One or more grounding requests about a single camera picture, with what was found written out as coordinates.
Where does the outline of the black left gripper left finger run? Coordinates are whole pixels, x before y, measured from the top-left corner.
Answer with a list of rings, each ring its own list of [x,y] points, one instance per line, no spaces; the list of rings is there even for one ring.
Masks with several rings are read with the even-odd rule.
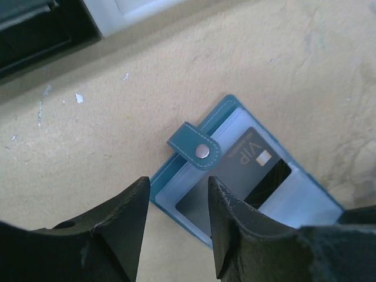
[[[52,229],[2,222],[1,281],[136,281],[149,195],[141,177]]]

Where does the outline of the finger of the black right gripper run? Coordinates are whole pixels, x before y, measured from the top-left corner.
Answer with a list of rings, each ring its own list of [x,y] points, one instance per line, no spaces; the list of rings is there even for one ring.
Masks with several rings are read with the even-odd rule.
[[[376,205],[345,210],[339,218],[339,224],[376,224]]]

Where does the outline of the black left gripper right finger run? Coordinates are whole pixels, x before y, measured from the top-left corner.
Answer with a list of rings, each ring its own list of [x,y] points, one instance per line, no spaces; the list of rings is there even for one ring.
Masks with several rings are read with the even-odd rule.
[[[221,281],[374,281],[375,225],[288,227],[209,177],[216,276]]]

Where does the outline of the black VIP credit card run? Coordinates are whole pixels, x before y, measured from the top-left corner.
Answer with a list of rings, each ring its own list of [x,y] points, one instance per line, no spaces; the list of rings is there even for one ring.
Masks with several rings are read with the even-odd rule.
[[[211,236],[208,178],[216,176],[239,199],[258,209],[290,175],[291,169],[255,128],[248,128],[182,199],[176,210]]]

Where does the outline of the blue leather card holder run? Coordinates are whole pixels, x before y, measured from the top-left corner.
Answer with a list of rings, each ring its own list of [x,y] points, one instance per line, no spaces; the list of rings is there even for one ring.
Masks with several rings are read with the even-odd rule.
[[[169,138],[174,153],[151,179],[150,201],[205,245],[212,245],[208,179],[293,228],[332,225],[342,206],[233,95],[197,126]]]

